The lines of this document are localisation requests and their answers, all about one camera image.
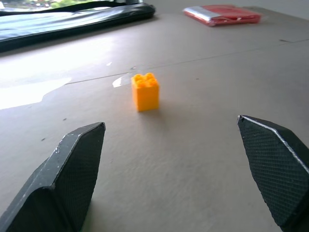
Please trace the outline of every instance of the beige table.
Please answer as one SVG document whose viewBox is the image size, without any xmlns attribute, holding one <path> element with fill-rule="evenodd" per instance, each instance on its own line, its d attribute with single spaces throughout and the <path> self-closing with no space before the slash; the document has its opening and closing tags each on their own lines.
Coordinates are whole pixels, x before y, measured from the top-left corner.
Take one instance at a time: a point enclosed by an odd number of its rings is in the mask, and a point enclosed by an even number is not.
<svg viewBox="0 0 309 232">
<path fill-rule="evenodd" d="M 0 110 L 0 213 L 64 134 L 104 121 L 85 231 L 279 232 L 236 119 L 274 121 L 309 145 L 309 30 L 306 20 L 255 10 L 268 20 L 208 28 L 159 14 L 2 54 L 1 87 L 70 82 L 40 103 Z M 160 110 L 139 114 L 130 86 L 112 86 L 134 66 L 156 74 Z"/>
</svg>

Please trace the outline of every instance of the textured rubber pad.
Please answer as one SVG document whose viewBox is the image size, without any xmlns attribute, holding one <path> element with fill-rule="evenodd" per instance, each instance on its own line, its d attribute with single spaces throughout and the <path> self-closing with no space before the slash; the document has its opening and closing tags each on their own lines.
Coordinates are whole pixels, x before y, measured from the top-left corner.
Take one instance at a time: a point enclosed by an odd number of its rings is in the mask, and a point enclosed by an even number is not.
<svg viewBox="0 0 309 232">
<path fill-rule="evenodd" d="M 67 134 L 0 218 L 0 232 L 79 232 L 96 184 L 105 132 L 95 123 Z"/>
<path fill-rule="evenodd" d="M 252 176 L 278 226 L 308 232 L 309 149 L 287 128 L 249 116 L 238 126 Z"/>
</svg>

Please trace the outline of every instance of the orange lego brick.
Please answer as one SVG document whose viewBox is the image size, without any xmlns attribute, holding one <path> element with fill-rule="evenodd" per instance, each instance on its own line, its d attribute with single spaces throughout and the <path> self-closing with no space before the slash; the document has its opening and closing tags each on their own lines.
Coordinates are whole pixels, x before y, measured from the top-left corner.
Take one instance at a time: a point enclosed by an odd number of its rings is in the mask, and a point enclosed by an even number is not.
<svg viewBox="0 0 309 232">
<path fill-rule="evenodd" d="M 133 101 L 138 111 L 159 108 L 159 83 L 153 73 L 131 78 Z"/>
</svg>

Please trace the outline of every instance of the black bag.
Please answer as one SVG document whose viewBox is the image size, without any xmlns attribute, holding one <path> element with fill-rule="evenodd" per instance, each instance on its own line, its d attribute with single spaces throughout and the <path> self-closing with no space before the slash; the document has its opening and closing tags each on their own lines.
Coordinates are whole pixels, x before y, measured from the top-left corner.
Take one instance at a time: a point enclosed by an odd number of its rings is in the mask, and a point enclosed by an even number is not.
<svg viewBox="0 0 309 232">
<path fill-rule="evenodd" d="M 94 1 L 35 12 L 0 11 L 0 52 L 150 18 L 155 13 L 147 3 L 128 3 L 132 1 Z M 83 11 L 98 7 L 111 8 Z"/>
</svg>

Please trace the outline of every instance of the red plastic bag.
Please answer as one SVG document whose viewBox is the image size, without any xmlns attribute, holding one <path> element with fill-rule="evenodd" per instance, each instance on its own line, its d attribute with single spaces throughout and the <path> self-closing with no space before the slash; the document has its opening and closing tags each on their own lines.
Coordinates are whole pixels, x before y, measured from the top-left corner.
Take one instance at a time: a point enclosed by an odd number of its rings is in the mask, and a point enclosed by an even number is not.
<svg viewBox="0 0 309 232">
<path fill-rule="evenodd" d="M 207 26 L 239 23 L 259 23 L 262 15 L 234 5 L 193 6 L 183 12 Z"/>
</svg>

